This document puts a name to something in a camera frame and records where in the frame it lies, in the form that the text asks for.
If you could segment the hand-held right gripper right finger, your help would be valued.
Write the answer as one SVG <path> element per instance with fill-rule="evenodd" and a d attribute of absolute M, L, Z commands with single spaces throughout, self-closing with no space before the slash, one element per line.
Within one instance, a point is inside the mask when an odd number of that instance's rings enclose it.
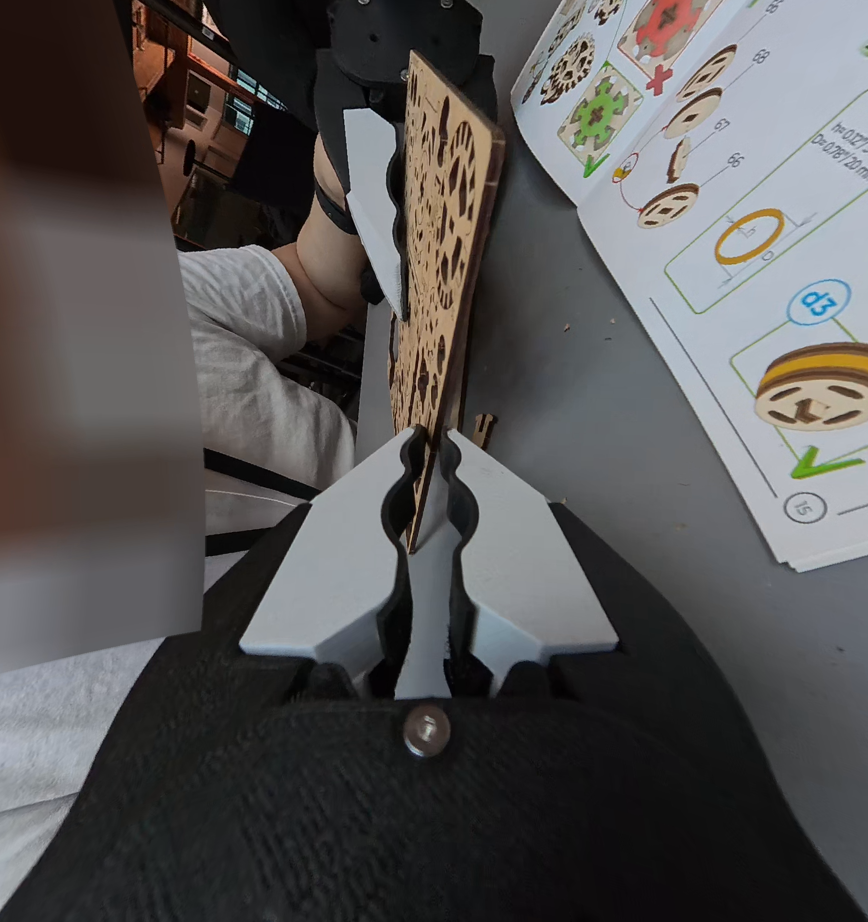
<path fill-rule="evenodd" d="M 520 662 L 613 651 L 615 629 L 543 494 L 456 430 L 442 436 L 440 471 L 459 535 L 444 657 L 451 695 L 493 695 Z"/>

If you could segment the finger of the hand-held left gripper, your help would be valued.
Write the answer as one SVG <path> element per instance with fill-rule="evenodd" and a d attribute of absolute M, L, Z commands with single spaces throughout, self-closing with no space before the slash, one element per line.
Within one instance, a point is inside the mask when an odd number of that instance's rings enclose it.
<path fill-rule="evenodd" d="M 399 321 L 409 319 L 404 206 L 394 181 L 400 166 L 397 127 L 370 108 L 345 109 L 350 188 L 347 202 L 382 294 Z"/>

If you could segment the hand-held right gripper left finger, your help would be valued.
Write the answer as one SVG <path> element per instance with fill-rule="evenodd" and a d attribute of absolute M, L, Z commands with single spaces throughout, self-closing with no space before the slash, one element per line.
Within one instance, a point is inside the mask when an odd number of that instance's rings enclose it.
<path fill-rule="evenodd" d="M 393 698 L 413 622 L 403 536 L 427 432 L 406 428 L 321 493 L 241 636 L 248 655 L 336 664 Z"/>

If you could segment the wooden laser-cut parts sheet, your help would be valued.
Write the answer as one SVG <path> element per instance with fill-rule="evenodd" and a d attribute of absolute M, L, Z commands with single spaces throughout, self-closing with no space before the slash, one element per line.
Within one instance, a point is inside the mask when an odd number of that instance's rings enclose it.
<path fill-rule="evenodd" d="M 388 375 L 394 432 L 427 433 L 414 553 L 440 434 L 463 407 L 467 335 L 505 159 L 505 136 L 474 101 L 411 51 L 405 112 L 405 256 L 408 319 L 394 319 Z"/>

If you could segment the person's left forearm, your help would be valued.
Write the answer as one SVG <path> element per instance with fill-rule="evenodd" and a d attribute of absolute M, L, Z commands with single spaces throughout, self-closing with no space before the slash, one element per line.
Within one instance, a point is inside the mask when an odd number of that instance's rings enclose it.
<path fill-rule="evenodd" d="M 301 298 L 308 340 L 360 323 L 367 310 L 361 278 L 369 260 L 359 236 L 335 223 L 317 194 L 284 260 Z"/>

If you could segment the black wristband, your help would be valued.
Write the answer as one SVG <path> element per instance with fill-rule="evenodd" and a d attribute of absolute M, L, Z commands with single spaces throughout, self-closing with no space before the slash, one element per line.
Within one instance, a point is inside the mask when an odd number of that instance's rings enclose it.
<path fill-rule="evenodd" d="M 359 232 L 353 216 L 346 206 L 340 206 L 324 190 L 318 177 L 314 177 L 314 195 L 325 216 L 345 234 L 358 236 Z"/>

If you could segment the assembly instruction booklet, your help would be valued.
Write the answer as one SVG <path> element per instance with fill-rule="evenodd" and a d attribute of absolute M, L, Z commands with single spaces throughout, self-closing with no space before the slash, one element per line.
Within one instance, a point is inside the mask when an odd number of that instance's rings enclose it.
<path fill-rule="evenodd" d="M 776 560 L 868 556 L 868 1 L 560 2 L 511 101 Z"/>

